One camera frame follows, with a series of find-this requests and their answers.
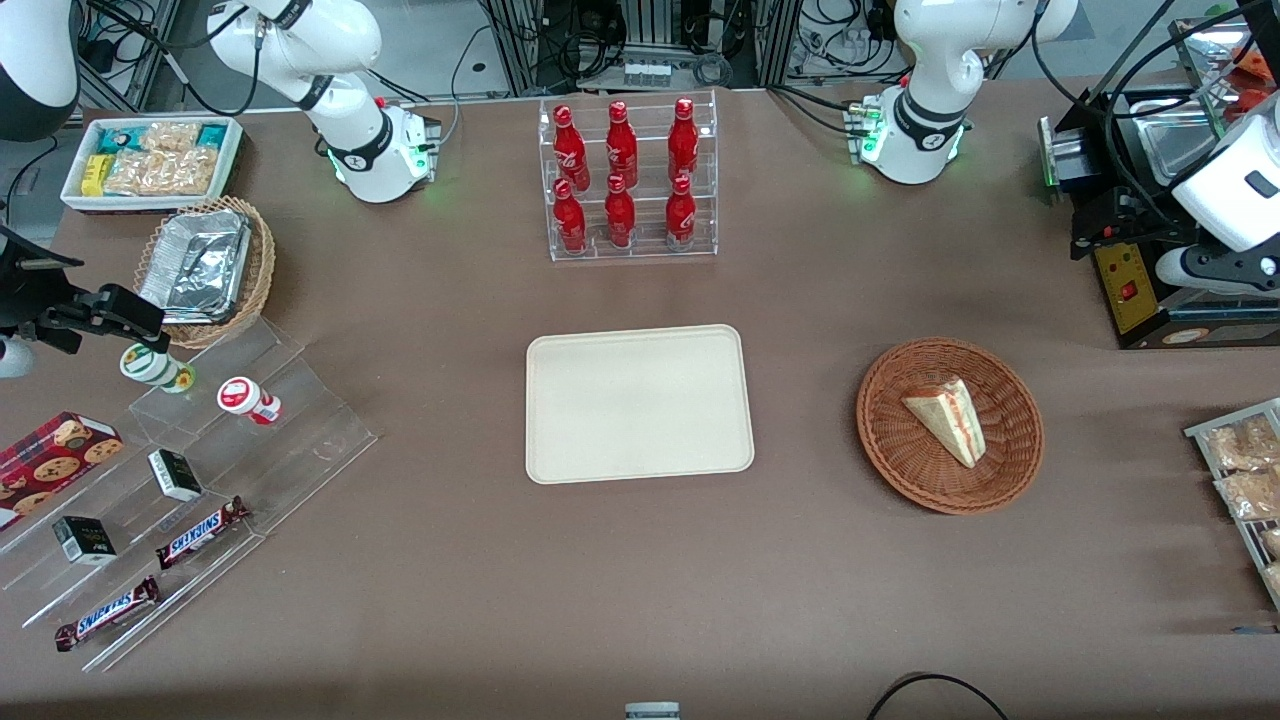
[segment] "coca-cola bottle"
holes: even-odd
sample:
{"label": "coca-cola bottle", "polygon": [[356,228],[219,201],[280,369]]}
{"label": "coca-cola bottle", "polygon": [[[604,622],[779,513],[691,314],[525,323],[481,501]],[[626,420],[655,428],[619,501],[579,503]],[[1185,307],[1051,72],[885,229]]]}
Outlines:
{"label": "coca-cola bottle", "polygon": [[609,218],[609,242],[620,250],[631,247],[636,232],[636,204],[627,192],[627,182],[620,173],[609,176],[609,196],[604,199],[604,214]]}
{"label": "coca-cola bottle", "polygon": [[675,252],[684,252],[694,245],[694,213],[698,204],[689,195],[690,184],[689,176],[676,176],[671,183],[671,197],[667,199],[667,247]]}
{"label": "coca-cola bottle", "polygon": [[568,178],[577,192],[586,192],[591,187],[591,173],[586,169],[582,133],[573,127],[573,111],[568,105],[557,105],[552,117],[556,119],[556,163],[561,176]]}
{"label": "coca-cola bottle", "polygon": [[556,231],[564,245],[564,252],[581,255],[586,252],[586,215],[582,214],[582,204],[573,197],[573,186],[564,178],[556,178],[553,190],[556,204],[552,205],[552,214],[556,215]]}
{"label": "coca-cola bottle", "polygon": [[698,169],[698,126],[694,124],[694,101],[687,97],[676,100],[676,122],[667,136],[667,174],[672,181],[681,173],[692,177]]}
{"label": "coca-cola bottle", "polygon": [[636,131],[627,120],[627,104],[609,102],[609,135],[604,138],[609,152],[609,172],[622,176],[627,187],[640,182],[640,158],[636,151]]}

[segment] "table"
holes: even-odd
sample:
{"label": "table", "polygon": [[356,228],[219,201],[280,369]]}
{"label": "table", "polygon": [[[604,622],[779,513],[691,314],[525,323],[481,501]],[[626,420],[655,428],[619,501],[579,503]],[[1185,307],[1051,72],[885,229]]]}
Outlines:
{"label": "table", "polygon": [[[439,182],[387,206],[334,182],[303,115],[244,117],[237,193],[278,242],[266,315],[383,438],[105,675],[0,596],[15,716],[845,719],[913,670],[1024,719],[1272,716],[1276,639],[1228,629],[1275,615],[1180,429],[1277,395],[1276,355],[1114,348],[1039,187],[1036,119],[1066,102],[989,85],[924,187],[850,167],[764,92],[719,104],[721,255],[644,266],[548,260],[535,102],[465,106]],[[154,224],[68,213],[54,247],[84,284],[127,279]],[[749,470],[525,477],[530,341],[701,323],[742,336]],[[996,352],[1039,402],[1044,466],[1004,511],[919,509],[860,451],[863,373],[931,334]],[[124,411],[123,345],[42,352],[0,387],[0,437]],[[916,685],[882,717],[909,711],[982,716]]]}

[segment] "clear acrylic rack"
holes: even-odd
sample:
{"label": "clear acrylic rack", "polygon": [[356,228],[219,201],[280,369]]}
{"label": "clear acrylic rack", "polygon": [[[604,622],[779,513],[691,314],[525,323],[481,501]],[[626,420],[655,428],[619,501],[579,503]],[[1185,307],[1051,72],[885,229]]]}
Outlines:
{"label": "clear acrylic rack", "polygon": [[[49,637],[155,575],[161,602],[105,628],[68,653],[84,671],[106,670],[259,547],[291,512],[376,437],[301,356],[302,347],[259,318],[191,360],[196,384],[183,395],[148,391],[114,425],[125,448],[105,470],[45,502],[38,515],[0,536],[0,582],[23,626]],[[223,413],[223,380],[253,378],[280,398],[282,418],[256,425]],[[157,447],[191,462],[204,493],[178,502],[161,495],[147,455]],[[241,496],[252,515],[207,547],[160,571],[155,550]],[[116,557],[102,566],[67,561],[51,525],[61,515],[96,518]]]}
{"label": "clear acrylic rack", "polygon": [[[667,247],[667,199],[671,197],[671,178],[667,176],[667,135],[675,120],[676,100],[694,101],[694,123],[698,126],[698,170],[691,195],[698,204],[694,215],[692,246],[682,252]],[[718,122],[716,95],[710,91],[685,94],[627,95],[627,115],[636,131],[640,155],[640,182],[631,188],[636,204],[636,237],[630,249],[620,250],[609,242],[604,199],[608,195],[609,163],[604,138],[609,132],[608,108],[579,108],[572,101],[573,124],[586,142],[586,165],[591,172],[591,186],[577,196],[586,213],[586,252],[570,255],[556,232],[552,205],[556,201],[552,184],[559,177],[556,164],[556,124],[552,110],[561,100],[543,100],[539,106],[538,150],[543,169],[543,202],[547,206],[547,237],[552,260],[590,261],[626,260],[632,258],[660,259],[716,255],[719,250],[718,224]]]}

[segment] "brown wicker basket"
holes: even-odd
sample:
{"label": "brown wicker basket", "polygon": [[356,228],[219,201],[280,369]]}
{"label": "brown wicker basket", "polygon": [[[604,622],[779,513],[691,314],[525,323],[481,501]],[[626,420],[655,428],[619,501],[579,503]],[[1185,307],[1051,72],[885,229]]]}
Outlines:
{"label": "brown wicker basket", "polygon": [[[961,465],[902,405],[902,395],[959,375],[969,387],[987,454]],[[1014,372],[968,342],[931,337],[882,355],[858,391],[858,434],[872,464],[910,500],[951,515],[998,510],[1039,471],[1044,425],[1032,393]]]}
{"label": "brown wicker basket", "polygon": [[[221,325],[165,325],[165,332],[173,338],[174,345],[201,350],[209,347],[218,338],[232,332],[232,329],[252,319],[262,311],[266,305],[266,296],[271,292],[271,272],[275,270],[275,240],[271,237],[271,228],[266,227],[262,215],[238,197],[219,197],[200,205],[184,208],[178,214],[212,213],[214,210],[236,210],[248,217],[253,222],[253,233],[250,237],[248,258],[244,260],[244,277],[241,282],[239,297],[236,300],[236,315]],[[160,227],[151,233],[151,241],[142,251],[142,261],[133,272],[133,291],[142,290],[142,279],[147,277],[147,268],[151,266],[151,252],[156,247],[156,238],[160,237]]]}

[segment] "sandwich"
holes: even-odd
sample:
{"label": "sandwich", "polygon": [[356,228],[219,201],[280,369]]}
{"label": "sandwich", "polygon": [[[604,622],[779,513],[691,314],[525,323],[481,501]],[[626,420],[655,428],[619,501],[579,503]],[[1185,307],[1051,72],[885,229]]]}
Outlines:
{"label": "sandwich", "polygon": [[952,375],[942,384],[910,391],[902,404],[965,468],[977,465],[987,452],[978,413],[960,378]]}

